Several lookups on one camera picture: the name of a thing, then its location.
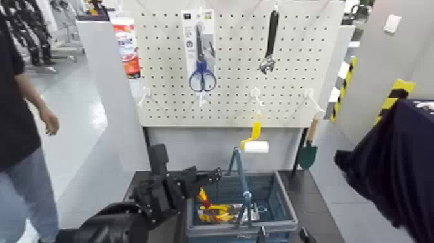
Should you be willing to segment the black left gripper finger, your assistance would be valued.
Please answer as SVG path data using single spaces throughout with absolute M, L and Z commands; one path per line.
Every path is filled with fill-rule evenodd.
M 222 178 L 222 170 L 220 167 L 217 167 L 212 171 L 197 173 L 196 178 L 194 179 L 194 183 L 196 185 L 209 185 L 220 181 L 221 178 Z
M 200 185 L 186 185 L 185 197 L 188 199 L 195 199 L 198 197 L 202 187 Z

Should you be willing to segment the person's bare hand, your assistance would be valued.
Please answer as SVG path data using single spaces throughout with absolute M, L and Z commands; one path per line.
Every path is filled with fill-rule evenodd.
M 39 116 L 45 124 L 45 134 L 56 135 L 60 128 L 58 117 L 48 107 L 39 109 Z

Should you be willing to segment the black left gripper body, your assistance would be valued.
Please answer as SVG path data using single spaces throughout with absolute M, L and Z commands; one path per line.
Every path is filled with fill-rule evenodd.
M 153 176 L 139 182 L 130 199 L 140 205 L 146 225 L 158 226 L 181 211 L 188 200 L 185 186 L 196 185 L 197 173 L 197 168 L 192 166 L 179 173 Z

